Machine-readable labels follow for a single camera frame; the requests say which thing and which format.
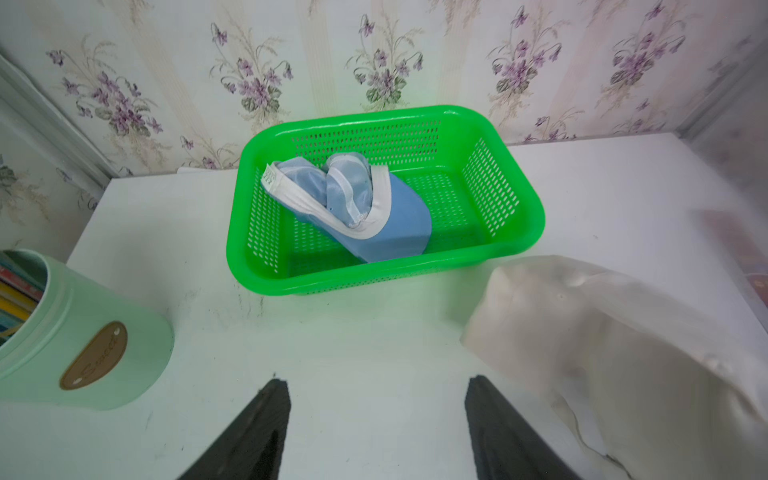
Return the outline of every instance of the white table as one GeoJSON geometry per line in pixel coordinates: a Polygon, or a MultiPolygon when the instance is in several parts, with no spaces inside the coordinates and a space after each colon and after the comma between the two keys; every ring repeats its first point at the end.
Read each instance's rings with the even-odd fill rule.
{"type": "MultiPolygon", "coordinates": [[[[547,212],[526,255],[628,273],[768,352],[768,335],[689,210],[735,210],[759,238],[768,230],[673,135],[511,151],[547,212]]],[[[224,258],[236,175],[110,184],[69,265],[165,313],[174,353],[149,391],[110,412],[0,405],[0,478],[176,478],[273,376],[288,382],[293,404],[281,480],[476,478],[463,402],[477,374],[582,476],[599,478],[546,406],[459,344],[496,263],[312,296],[256,295],[224,258]]]]}

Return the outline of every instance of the white fabric bag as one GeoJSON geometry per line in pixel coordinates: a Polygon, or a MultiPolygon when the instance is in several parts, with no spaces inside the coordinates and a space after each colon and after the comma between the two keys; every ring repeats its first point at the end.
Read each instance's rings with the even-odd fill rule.
{"type": "Polygon", "coordinates": [[[506,263],[462,342],[550,402],[606,478],[768,478],[768,366],[636,279],[565,257],[506,263]],[[573,375],[603,454],[558,391],[573,375]]]}

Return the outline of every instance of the wall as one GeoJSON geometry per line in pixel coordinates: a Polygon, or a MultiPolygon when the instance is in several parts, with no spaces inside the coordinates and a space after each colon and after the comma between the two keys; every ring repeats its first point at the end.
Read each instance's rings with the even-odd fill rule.
{"type": "Polygon", "coordinates": [[[766,18],[764,0],[27,0],[0,7],[0,46],[127,175],[429,104],[511,143],[671,131],[766,18]]]}
{"type": "Polygon", "coordinates": [[[691,146],[768,214],[768,57],[691,146]]]}
{"type": "Polygon", "coordinates": [[[0,250],[30,248],[65,262],[96,201],[0,124],[0,250]]]}

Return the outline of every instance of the mint green canister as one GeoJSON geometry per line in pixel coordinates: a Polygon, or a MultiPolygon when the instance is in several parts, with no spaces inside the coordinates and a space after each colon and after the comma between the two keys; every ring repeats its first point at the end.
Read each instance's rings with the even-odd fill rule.
{"type": "Polygon", "coordinates": [[[0,346],[0,402],[105,410],[152,386],[174,348],[165,318],[50,257],[30,250],[6,253],[45,292],[0,346]]]}

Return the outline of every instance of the brown oval label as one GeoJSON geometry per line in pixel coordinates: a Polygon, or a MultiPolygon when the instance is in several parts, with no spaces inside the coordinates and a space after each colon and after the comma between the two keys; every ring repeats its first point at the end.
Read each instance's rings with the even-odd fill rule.
{"type": "Polygon", "coordinates": [[[125,346],[128,331],[120,322],[107,324],[69,366],[58,385],[63,390],[80,389],[107,375],[118,364],[125,346]]]}

